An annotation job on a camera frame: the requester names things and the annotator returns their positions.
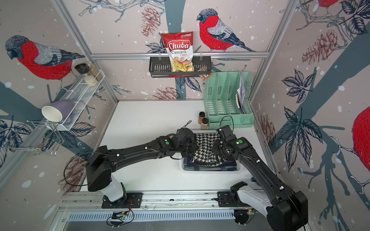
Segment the navy plaid scarf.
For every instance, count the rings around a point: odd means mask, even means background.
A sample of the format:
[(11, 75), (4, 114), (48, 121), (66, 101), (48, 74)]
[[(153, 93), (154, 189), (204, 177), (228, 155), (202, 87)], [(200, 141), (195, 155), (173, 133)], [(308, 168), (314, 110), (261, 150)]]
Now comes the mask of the navy plaid scarf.
[(229, 163), (206, 163), (185, 157), (182, 167), (186, 171), (237, 171), (236, 161)]

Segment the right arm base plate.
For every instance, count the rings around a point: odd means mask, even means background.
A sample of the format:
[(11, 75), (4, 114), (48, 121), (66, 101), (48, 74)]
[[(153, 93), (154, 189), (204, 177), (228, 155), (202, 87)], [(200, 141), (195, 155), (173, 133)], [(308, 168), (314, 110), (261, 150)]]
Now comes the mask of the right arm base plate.
[(221, 208), (250, 207), (250, 205), (241, 202), (236, 193), (232, 191), (218, 191), (214, 200), (218, 202), (218, 206)]

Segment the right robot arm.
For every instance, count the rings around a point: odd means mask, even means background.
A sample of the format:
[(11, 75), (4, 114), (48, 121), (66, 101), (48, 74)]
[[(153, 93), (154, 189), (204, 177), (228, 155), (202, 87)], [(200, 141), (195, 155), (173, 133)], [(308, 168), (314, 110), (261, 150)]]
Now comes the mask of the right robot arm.
[(252, 144), (244, 137), (237, 138), (229, 126), (217, 130), (219, 139), (213, 151), (225, 158), (239, 161), (263, 189), (260, 193), (247, 183), (231, 186), (229, 203), (236, 207), (249, 205), (267, 218), (274, 231), (297, 231), (308, 223), (308, 199), (286, 185), (266, 164)]

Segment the houndstooth scarf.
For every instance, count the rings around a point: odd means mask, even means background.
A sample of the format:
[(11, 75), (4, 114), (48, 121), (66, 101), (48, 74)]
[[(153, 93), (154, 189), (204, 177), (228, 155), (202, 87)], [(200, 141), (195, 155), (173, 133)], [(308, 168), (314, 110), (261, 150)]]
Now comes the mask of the houndstooth scarf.
[(218, 137), (216, 133), (196, 133), (198, 150), (190, 157), (190, 163), (200, 167), (218, 167), (230, 163), (230, 161), (212, 151)]

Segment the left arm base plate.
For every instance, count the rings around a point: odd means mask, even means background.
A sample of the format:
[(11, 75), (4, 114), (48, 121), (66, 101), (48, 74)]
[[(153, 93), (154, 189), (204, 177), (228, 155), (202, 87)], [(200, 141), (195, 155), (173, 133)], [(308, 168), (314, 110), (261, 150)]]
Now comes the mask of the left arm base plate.
[(126, 193), (124, 196), (115, 202), (109, 200), (104, 195), (102, 209), (119, 209), (119, 208), (140, 208), (143, 199), (143, 193)]

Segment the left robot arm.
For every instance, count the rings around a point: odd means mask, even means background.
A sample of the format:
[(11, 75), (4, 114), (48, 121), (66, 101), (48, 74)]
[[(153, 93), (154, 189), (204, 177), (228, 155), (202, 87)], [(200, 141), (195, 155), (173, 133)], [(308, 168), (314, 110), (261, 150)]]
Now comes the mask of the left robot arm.
[(86, 169), (87, 189), (102, 192), (111, 202), (121, 199), (124, 187), (112, 178), (117, 170), (142, 161), (172, 157), (176, 153), (188, 156), (198, 150), (196, 136), (188, 128), (180, 128), (176, 134), (160, 136), (156, 139), (129, 148), (108, 149), (99, 147), (88, 159)]

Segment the white plastic basket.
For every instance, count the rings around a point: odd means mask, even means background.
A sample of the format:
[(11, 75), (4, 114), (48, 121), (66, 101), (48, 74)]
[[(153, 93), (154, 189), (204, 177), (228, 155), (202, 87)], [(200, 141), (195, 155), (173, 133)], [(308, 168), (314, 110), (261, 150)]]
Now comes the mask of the white plastic basket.
[[(210, 132), (207, 132), (207, 131), (201, 131), (201, 130), (195, 130), (195, 131), (193, 131), (194, 132), (194, 134), (196, 134), (196, 133), (216, 133), (215, 131), (210, 131)], [(234, 174), (234, 173), (238, 173), (238, 172), (240, 172), (241, 171), (241, 165), (240, 164), (238, 164), (237, 162), (237, 168), (238, 168), (238, 170), (237, 171), (186, 171), (186, 170), (184, 170), (183, 169), (183, 167), (182, 167), (182, 163), (183, 163), (183, 160), (184, 160), (184, 158), (182, 158), (181, 160), (179, 160), (179, 166), (180, 166), (180, 169), (183, 171), (183, 172), (185, 172), (185, 173), (216, 173), (216, 174), (221, 174), (221, 173), (230, 173), (230, 174)]]

